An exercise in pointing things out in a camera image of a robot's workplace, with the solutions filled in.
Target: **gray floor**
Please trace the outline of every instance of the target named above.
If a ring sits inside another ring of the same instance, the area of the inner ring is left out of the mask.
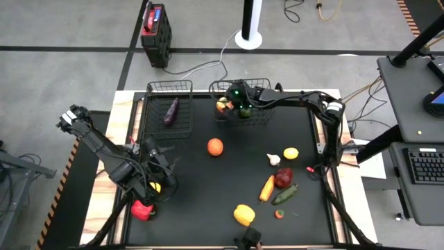
[[[0,45],[61,47],[127,47],[140,0],[3,0],[0,1]],[[173,47],[221,48],[241,26],[242,1],[164,0],[173,26]],[[325,14],[336,1],[324,4]],[[344,1],[333,22],[316,15],[316,1],[306,0],[295,11],[293,24],[283,15],[283,1],[264,0],[259,30],[265,49],[399,50],[413,38],[396,0]],[[233,41],[228,47],[235,48]],[[58,169],[53,180],[38,179],[31,203],[22,212],[12,245],[34,246],[74,138],[54,125],[73,104],[91,110],[110,110],[125,53],[57,53],[0,51],[0,138],[13,155],[32,152],[43,165]],[[178,72],[218,59],[216,54],[174,54],[168,70]],[[376,57],[224,55],[228,78],[268,78],[285,88],[338,88],[343,96],[378,77]],[[192,74],[194,89],[206,89],[223,75],[221,66]],[[136,53],[126,90],[143,90],[150,81],[177,79],[153,69],[143,53]],[[377,94],[388,100],[384,90]],[[348,103],[353,118],[366,100],[362,94]],[[372,101],[368,110],[377,105]],[[368,116],[395,124],[386,104]],[[380,124],[358,123],[357,138],[372,139],[384,132]],[[397,222],[400,211],[395,192],[367,192],[379,241],[394,247],[442,249],[444,228]]]

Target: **white cable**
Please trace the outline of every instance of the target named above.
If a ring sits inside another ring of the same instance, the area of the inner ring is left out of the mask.
[[[222,50],[221,50],[221,57],[220,57],[220,59],[219,59],[218,62],[215,62],[215,63],[212,64],[212,65],[207,65],[207,66],[204,66],[204,67],[199,67],[199,68],[197,68],[197,69],[193,69],[193,70],[191,70],[188,74],[184,75],[180,80],[185,79],[185,78],[188,77],[190,74],[193,74],[194,72],[196,72],[196,71],[198,71],[198,70],[206,69],[206,68],[209,68],[209,67],[214,67],[214,66],[217,66],[217,65],[221,64],[221,62],[222,62],[223,51],[227,48],[227,46],[228,46],[228,42],[231,40],[231,38],[233,38],[234,35],[236,35],[236,33],[238,33],[239,31],[241,31],[241,30],[239,29],[239,30],[235,31],[235,32],[234,32],[234,33],[228,38],[227,42],[225,43],[225,46],[224,46],[224,47],[222,48]]]

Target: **red and black case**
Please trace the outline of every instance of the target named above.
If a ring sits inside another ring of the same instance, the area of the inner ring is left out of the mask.
[[[151,62],[151,67],[163,68],[168,66],[172,38],[165,5],[148,2],[142,23],[140,41]]]

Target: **green cucumber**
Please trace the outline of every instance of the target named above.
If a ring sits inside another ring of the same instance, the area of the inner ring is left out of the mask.
[[[293,184],[278,194],[271,202],[273,205],[279,205],[288,201],[298,191],[298,184]]]

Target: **lemon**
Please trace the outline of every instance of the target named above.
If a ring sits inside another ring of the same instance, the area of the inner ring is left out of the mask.
[[[299,155],[299,151],[295,148],[288,148],[288,149],[284,150],[284,157],[289,160],[296,159],[296,157],[298,157],[298,155]]]
[[[157,192],[160,193],[160,184],[159,183],[154,183],[154,182],[150,182],[151,187],[153,187]]]

